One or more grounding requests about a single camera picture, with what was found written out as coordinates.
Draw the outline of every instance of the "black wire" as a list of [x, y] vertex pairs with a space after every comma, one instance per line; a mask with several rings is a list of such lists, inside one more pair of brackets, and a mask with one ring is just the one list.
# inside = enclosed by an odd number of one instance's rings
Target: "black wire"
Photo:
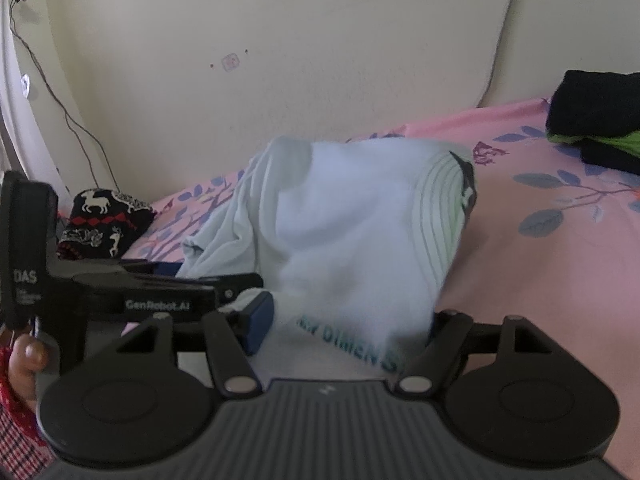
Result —
[[44, 82], [44, 85], [47, 87], [47, 90], [49, 91], [49, 94], [51, 94], [51, 97], [53, 97], [53, 100], [60, 106], [60, 108], [62, 108], [63, 112], [65, 113], [66, 127], [69, 128], [69, 130], [71, 130], [71, 132], [76, 136], [76, 139], [78, 140], [78, 144], [80, 144], [80, 148], [82, 149], [82, 153], [84, 153], [84, 158], [86, 158], [86, 161], [89, 164], [89, 171], [91, 172], [91, 176], [92, 176], [92, 178], [94, 180], [95, 187], [100, 187], [100, 185], [98, 184], [98, 179], [95, 177], [94, 165], [91, 162], [91, 157], [86, 152], [86, 149], [84, 148], [84, 144], [82, 144], [82, 139], [80, 139], [80, 135], [78, 134], [78, 132], [75, 129], [73, 129], [71, 127], [71, 124], [69, 124], [69, 121], [71, 121], [76, 127], [80, 128], [82, 131], [84, 131], [89, 137], [91, 137], [95, 141], [95, 143], [98, 145], [98, 147], [100, 147], [100, 150], [102, 151], [102, 156], [104, 157], [104, 160], [107, 163], [107, 167], [109, 168], [109, 173], [111, 174], [111, 179], [113, 180], [113, 183], [115, 184], [115, 187], [119, 192], [120, 191], [120, 186], [118, 186], [118, 181], [116, 180], [116, 177], [113, 174], [113, 170], [111, 169], [111, 163], [109, 162], [109, 157], [107, 156], [107, 153], [104, 150], [104, 146], [102, 145], [100, 140], [98, 140], [94, 136], [94, 134], [92, 134], [89, 130], [87, 130], [84, 126], [82, 126], [82, 124], [79, 124], [78, 121], [76, 121], [71, 116], [69, 111], [66, 109], [65, 105], [62, 103], [62, 101], [60, 101], [60, 99], [58, 99], [58, 96], [53, 91], [53, 88], [51, 88], [51, 85], [49, 84], [49, 81], [47, 80], [47, 76], [45, 75], [44, 70], [43, 70], [42, 66], [40, 65], [40, 62], [38, 61], [38, 58], [36, 58], [36, 55], [33, 53], [33, 50], [31, 49], [29, 44], [22, 38], [22, 36], [20, 34], [18, 34], [18, 32], [15, 30], [16, 27], [15, 27], [15, 18], [14, 18], [14, 7], [15, 7], [16, 3], [17, 2], [15, 0], [11, 0], [11, 4], [9, 5], [9, 28], [11, 29], [12, 34], [20, 41], [20, 43], [22, 43], [22, 46], [29, 53], [29, 56], [31, 57], [31, 61], [33, 61], [33, 64], [35, 65], [36, 70], [38, 70], [38, 72], [40, 73], [40, 77], [42, 78], [42, 81]]

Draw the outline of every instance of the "red plaid fabric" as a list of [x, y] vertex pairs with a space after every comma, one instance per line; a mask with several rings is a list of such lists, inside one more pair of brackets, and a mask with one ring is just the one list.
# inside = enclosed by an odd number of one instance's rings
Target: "red plaid fabric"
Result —
[[17, 399], [6, 375], [8, 348], [0, 348], [0, 465], [16, 480], [30, 480], [54, 457], [38, 436], [35, 415]]

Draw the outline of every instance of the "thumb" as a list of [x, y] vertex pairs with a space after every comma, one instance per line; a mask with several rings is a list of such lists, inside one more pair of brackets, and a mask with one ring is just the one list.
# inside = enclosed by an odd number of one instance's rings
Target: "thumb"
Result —
[[47, 349], [31, 335], [21, 335], [14, 343], [7, 371], [14, 394], [31, 410], [36, 407], [35, 374], [47, 365]]

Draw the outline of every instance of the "black patterned fabric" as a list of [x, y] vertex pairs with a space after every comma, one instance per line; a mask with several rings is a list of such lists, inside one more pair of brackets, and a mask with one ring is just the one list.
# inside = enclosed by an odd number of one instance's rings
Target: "black patterned fabric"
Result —
[[110, 189], [88, 189], [74, 206], [58, 242], [58, 256], [120, 258], [151, 225], [156, 213], [146, 202]]

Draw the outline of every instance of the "electrical cable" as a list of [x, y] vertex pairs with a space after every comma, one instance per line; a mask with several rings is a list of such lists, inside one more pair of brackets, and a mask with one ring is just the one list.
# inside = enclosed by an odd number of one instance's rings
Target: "electrical cable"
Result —
[[491, 86], [494, 83], [495, 69], [498, 65], [498, 58], [500, 57], [500, 48], [502, 47], [502, 42], [504, 41], [504, 33], [507, 27], [507, 21], [509, 19], [509, 15], [511, 13], [511, 7], [513, 7], [513, 2], [514, 0], [509, 0], [506, 8], [504, 9], [504, 15], [502, 16], [502, 24], [500, 25], [500, 32], [498, 33], [498, 40], [495, 42], [495, 50], [494, 50], [494, 56], [491, 63], [491, 70], [489, 72], [489, 77], [486, 82], [486, 85], [482, 90], [482, 94], [480, 95], [480, 98], [476, 103], [476, 108], [482, 108], [484, 106], [484, 100], [489, 95], [489, 92], [491, 91]]
[[89, 130], [87, 130], [84, 126], [82, 126], [82, 124], [78, 123], [78, 121], [76, 121], [73, 118], [73, 116], [69, 113], [69, 111], [66, 109], [65, 105], [58, 98], [56, 93], [53, 91], [53, 88], [49, 84], [49, 81], [47, 80], [47, 76], [46, 76], [46, 74], [44, 72], [44, 69], [40, 65], [40, 62], [38, 61], [38, 58], [34, 54], [33, 50], [31, 49], [29, 44], [25, 41], [25, 39], [20, 34], [18, 34], [18, 32], [16, 30], [15, 18], [14, 18], [14, 7], [15, 7], [16, 3], [17, 3], [16, 0], [11, 0], [11, 3], [9, 4], [9, 28], [11, 29], [12, 34], [20, 41], [20, 43], [22, 43], [22, 46], [29, 53], [29, 56], [31, 57], [31, 61], [33, 61], [33, 64], [36, 67], [36, 70], [40, 74], [40, 77], [42, 78], [42, 81], [43, 81], [44, 85], [46, 86], [47, 91], [49, 91], [49, 94], [51, 95], [53, 100], [58, 104], [58, 106], [60, 106], [60, 108], [62, 108], [63, 112], [65, 113], [66, 127], [69, 128], [69, 130], [76, 136], [76, 139], [78, 140], [78, 144], [80, 145], [80, 148], [82, 149], [82, 153], [84, 153], [84, 158], [86, 158], [86, 161], [89, 164], [89, 171], [91, 172], [91, 176], [92, 176], [92, 178], [94, 180], [95, 187], [100, 187], [100, 185], [98, 184], [98, 179], [95, 176], [94, 165], [91, 162], [91, 157], [87, 153], [87, 151], [86, 151], [86, 149], [84, 147], [84, 144], [82, 144], [82, 139], [80, 138], [80, 135], [78, 134], [78, 131], [75, 130], [71, 126], [70, 122], [73, 123], [76, 127], [80, 128], [82, 131], [84, 131], [84, 133], [86, 133], [89, 137], [91, 137], [94, 140], [94, 142], [98, 145], [98, 147], [100, 147], [100, 150], [102, 151], [102, 156], [104, 157], [104, 160], [107, 163], [107, 167], [109, 169], [109, 173], [111, 175], [111, 179], [113, 180], [113, 183], [114, 183], [114, 185], [116, 187], [116, 190], [118, 192], [120, 192], [120, 186], [118, 185], [118, 181], [116, 180], [116, 177], [113, 174], [113, 170], [111, 169], [111, 163], [109, 161], [109, 157], [107, 157], [107, 153], [106, 153], [106, 151], [104, 149], [104, 146], [102, 145], [100, 140], [98, 140], [97, 137], [94, 136], [94, 134], [92, 134]]

